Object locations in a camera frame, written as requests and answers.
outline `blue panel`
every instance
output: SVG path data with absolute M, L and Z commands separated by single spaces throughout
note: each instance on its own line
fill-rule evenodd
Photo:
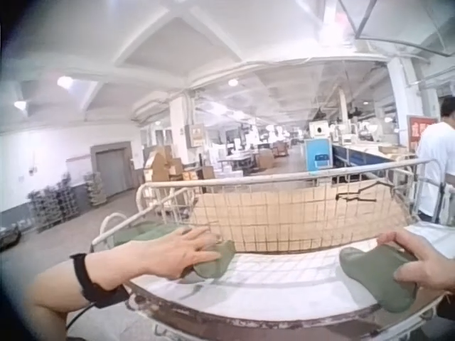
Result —
M 332 145 L 328 139 L 305 140 L 306 169 L 308 172 L 333 166 Z
M 344 160 L 348 159 L 347 148 L 342 146 L 333 146 L 333 157 L 340 157 Z M 378 163 L 390 162 L 392 160 L 388 158 L 382 158 L 380 156 L 372 155 L 369 153 L 363 153 L 361 151 L 349 150 L 349 160 L 347 160 L 352 166 L 365 166 L 375 165 Z

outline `shoe insole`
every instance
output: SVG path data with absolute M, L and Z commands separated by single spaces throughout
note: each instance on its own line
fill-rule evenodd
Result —
M 364 252 L 353 247 L 340 251 L 344 273 L 362 284 L 390 313 L 406 311 L 415 301 L 417 284 L 399 283 L 393 274 L 403 264 L 417 259 L 389 245 Z
M 235 255 L 235 245 L 232 240 L 221 242 L 207 249 L 221 253 L 221 258 L 215 261 L 196 264 L 194 271 L 202 278 L 220 278 L 228 269 L 232 258 Z

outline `red sign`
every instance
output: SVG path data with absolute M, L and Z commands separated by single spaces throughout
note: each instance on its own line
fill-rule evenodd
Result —
M 409 134 L 409 151 L 415 153 L 417 146 L 419 145 L 420 137 L 424 130 L 438 122 L 433 117 L 422 117 L 422 116 L 408 116 L 407 117 L 407 129 Z

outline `blue machine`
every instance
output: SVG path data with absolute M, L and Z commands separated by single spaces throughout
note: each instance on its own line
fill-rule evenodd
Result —
M 305 140 L 306 170 L 308 172 L 333 167 L 332 143 L 330 139 Z

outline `ceiling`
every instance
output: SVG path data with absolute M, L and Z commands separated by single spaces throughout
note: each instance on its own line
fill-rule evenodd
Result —
M 3 51 L 0 131 L 165 122 L 168 101 L 183 91 L 196 94 L 196 121 L 208 126 L 239 121 L 238 112 L 300 125 L 319 107 L 335 114 L 338 88 L 363 106 L 387 78 L 387 51 L 354 39 L 337 0 L 36 2 Z M 423 41 L 432 32 L 419 34 Z M 67 90 L 57 86 L 62 76 L 73 78 Z M 21 100 L 24 112 L 14 107 Z M 227 114 L 213 114 L 213 102 Z

